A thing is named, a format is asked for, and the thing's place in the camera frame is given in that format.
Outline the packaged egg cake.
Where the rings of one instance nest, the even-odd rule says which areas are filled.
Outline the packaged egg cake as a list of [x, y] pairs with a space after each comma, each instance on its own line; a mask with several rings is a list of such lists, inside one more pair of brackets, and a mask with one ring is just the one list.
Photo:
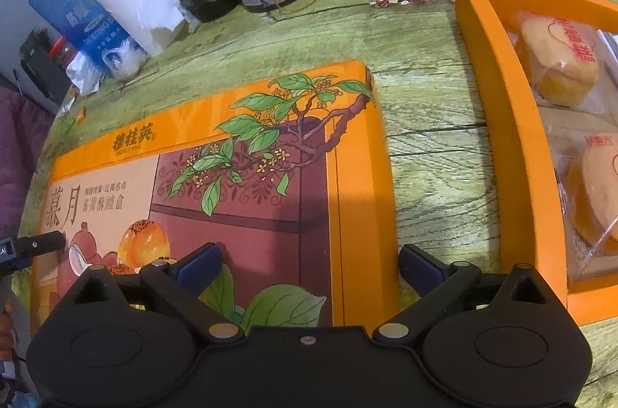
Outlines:
[[617, 135], [549, 138], [567, 245], [568, 283], [617, 271]]
[[617, 83], [600, 59], [593, 26], [556, 16], [518, 12], [513, 47], [540, 105], [617, 120]]

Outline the packaged egg cake front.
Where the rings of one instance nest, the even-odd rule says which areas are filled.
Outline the packaged egg cake front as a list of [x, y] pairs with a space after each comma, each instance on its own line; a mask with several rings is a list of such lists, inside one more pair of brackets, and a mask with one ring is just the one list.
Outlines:
[[540, 105], [617, 120], [617, 83], [600, 59], [593, 26], [556, 16], [518, 12], [513, 47]]

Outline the green white snack pack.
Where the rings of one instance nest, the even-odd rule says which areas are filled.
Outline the green white snack pack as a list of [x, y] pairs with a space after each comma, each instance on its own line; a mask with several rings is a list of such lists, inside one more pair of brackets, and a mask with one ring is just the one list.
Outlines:
[[597, 37], [600, 42], [600, 59], [613, 81], [618, 83], [618, 35], [598, 30]]

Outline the orange cardboard tray box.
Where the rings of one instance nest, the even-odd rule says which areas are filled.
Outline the orange cardboard tray box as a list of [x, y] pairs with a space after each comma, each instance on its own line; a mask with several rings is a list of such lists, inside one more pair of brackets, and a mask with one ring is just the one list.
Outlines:
[[569, 284], [565, 227], [550, 148], [524, 69], [508, 37], [518, 12], [617, 29], [609, 0], [456, 0], [456, 17], [483, 103], [496, 171], [501, 267], [531, 263], [580, 325], [617, 315], [617, 277]]

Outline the person in purple jacket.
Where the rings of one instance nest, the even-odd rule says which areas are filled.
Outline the person in purple jacket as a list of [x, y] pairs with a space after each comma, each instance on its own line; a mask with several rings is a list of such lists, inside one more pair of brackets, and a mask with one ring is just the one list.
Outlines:
[[34, 170], [53, 116], [26, 96], [1, 88], [1, 237], [19, 231]]

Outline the orange mooncake gift box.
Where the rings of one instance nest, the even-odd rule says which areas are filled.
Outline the orange mooncake gift box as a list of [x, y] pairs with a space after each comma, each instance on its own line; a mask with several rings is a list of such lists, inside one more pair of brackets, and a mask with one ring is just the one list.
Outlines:
[[399, 307], [395, 199], [372, 75], [358, 61], [234, 88], [109, 132], [51, 166], [31, 277], [39, 327], [80, 275], [216, 245], [199, 298], [243, 330], [377, 327]]

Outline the crumpled white plastic bag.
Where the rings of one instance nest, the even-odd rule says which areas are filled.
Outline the crumpled white plastic bag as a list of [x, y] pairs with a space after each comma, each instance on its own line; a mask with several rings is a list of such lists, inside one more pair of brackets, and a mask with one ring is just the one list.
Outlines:
[[66, 74], [78, 93], [86, 96], [98, 91], [105, 76], [122, 82], [132, 80], [147, 58], [148, 54], [129, 37], [118, 47], [103, 50], [103, 66], [78, 52], [66, 67]]

